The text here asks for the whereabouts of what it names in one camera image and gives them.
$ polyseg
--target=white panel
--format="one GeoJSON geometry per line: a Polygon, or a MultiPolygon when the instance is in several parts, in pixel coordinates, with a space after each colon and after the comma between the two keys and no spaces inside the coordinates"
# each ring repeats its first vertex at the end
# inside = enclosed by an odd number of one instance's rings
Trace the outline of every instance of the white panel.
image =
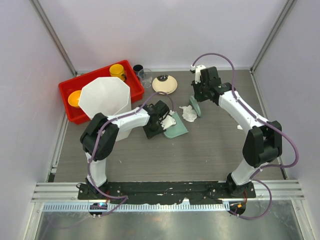
{"type": "MultiPolygon", "coordinates": [[[[188,68],[207,52],[251,67],[286,0],[41,0],[74,67],[188,68]]],[[[229,67],[218,57],[201,61],[229,67]]]]}
{"type": "Polygon", "coordinates": [[[71,74],[27,0],[0,1],[0,233],[22,239],[36,182],[43,182],[71,74]]]}
{"type": "MultiPolygon", "coordinates": [[[[320,226],[319,12],[319,1],[298,0],[256,72],[269,119],[278,120],[299,149],[299,163],[286,172],[299,180],[315,227],[320,226]]],[[[295,154],[284,143],[282,159],[290,164],[295,154]]]]}

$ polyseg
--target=gray table surface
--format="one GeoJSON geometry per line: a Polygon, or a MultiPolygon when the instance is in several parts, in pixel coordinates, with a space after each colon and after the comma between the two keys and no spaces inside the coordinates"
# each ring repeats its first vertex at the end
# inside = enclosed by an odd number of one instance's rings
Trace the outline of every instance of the gray table surface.
{"type": "MultiPolygon", "coordinates": [[[[154,75],[171,75],[178,82],[177,90],[170,96],[174,109],[182,119],[182,109],[193,95],[191,82],[194,74],[188,71],[155,72],[154,75]]],[[[236,89],[241,97],[259,114],[262,110],[248,70],[236,71],[236,89]]],[[[230,82],[232,72],[219,71],[222,82],[230,82]]],[[[147,88],[143,103],[154,90],[147,88]]],[[[170,108],[168,97],[155,96],[150,103],[158,100],[170,108]]],[[[163,134],[147,139],[142,127],[132,130],[128,138],[116,142],[107,161],[109,181],[204,181],[225,180],[243,159],[242,148],[245,134],[237,129],[237,122],[223,109],[210,101],[200,103],[202,117],[194,122],[182,119],[189,133],[173,139],[163,134]]],[[[88,123],[75,125],[69,122],[55,175],[55,182],[83,182],[87,175],[87,160],[80,136],[88,123]]],[[[257,178],[280,180],[279,168],[265,169],[257,178]]]]}

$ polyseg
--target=black mounting plate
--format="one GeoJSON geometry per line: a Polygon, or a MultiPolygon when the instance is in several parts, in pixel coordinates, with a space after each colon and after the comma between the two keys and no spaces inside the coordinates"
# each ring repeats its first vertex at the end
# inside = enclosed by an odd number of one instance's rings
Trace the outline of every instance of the black mounting plate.
{"type": "MultiPolygon", "coordinates": [[[[180,204],[187,198],[191,205],[219,204],[220,199],[243,198],[243,194],[230,194],[228,185],[218,181],[161,181],[161,182],[107,182],[106,192],[111,196],[127,195],[125,204],[180,204]]],[[[85,183],[79,183],[78,199],[104,199],[94,194],[85,183]]],[[[248,198],[255,198],[256,192],[252,182],[246,188],[248,198]]],[[[117,204],[121,200],[111,200],[117,204]]]]}

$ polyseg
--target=black cup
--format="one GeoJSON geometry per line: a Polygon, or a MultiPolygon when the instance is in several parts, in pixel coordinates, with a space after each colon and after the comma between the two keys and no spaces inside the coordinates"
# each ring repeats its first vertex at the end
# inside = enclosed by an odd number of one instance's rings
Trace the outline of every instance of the black cup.
{"type": "Polygon", "coordinates": [[[134,65],[133,66],[133,71],[134,71],[134,73],[135,73],[135,75],[138,77],[138,73],[139,73],[139,71],[140,70],[142,70],[142,69],[144,69],[144,67],[142,66],[142,65],[134,65]]]}

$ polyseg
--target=white robotic arm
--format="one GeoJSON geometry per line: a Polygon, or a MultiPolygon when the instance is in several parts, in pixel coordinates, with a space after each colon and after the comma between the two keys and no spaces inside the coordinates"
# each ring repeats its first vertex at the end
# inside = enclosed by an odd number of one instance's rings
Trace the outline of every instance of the white robotic arm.
{"type": "MultiPolygon", "coordinates": [[[[242,150],[244,159],[227,177],[231,192],[236,189],[242,191],[243,187],[251,181],[251,176],[254,172],[282,154],[282,137],[257,121],[259,118],[269,123],[268,119],[260,116],[241,99],[236,90],[234,93],[232,92],[230,83],[221,83],[216,67],[206,68],[203,65],[199,65],[192,67],[191,72],[195,73],[195,79],[191,84],[194,89],[194,98],[198,102],[211,100],[226,110],[247,135],[242,150]],[[239,100],[255,117],[248,113],[239,103],[239,100]]],[[[281,130],[281,125],[277,121],[270,124],[281,130]]]]}
{"type": "Polygon", "coordinates": [[[150,139],[157,134],[165,132],[167,128],[176,123],[170,115],[168,106],[162,101],[158,101],[155,105],[145,106],[140,111],[138,109],[139,107],[129,112],[111,116],[104,116],[102,113],[98,113],[82,134],[80,141],[89,163],[99,129],[108,120],[115,119],[103,131],[94,160],[89,165],[91,177],[87,175],[87,181],[91,185],[93,185],[91,179],[94,180],[98,188],[107,181],[107,157],[113,149],[118,134],[133,128],[143,127],[147,138],[150,139]]]}

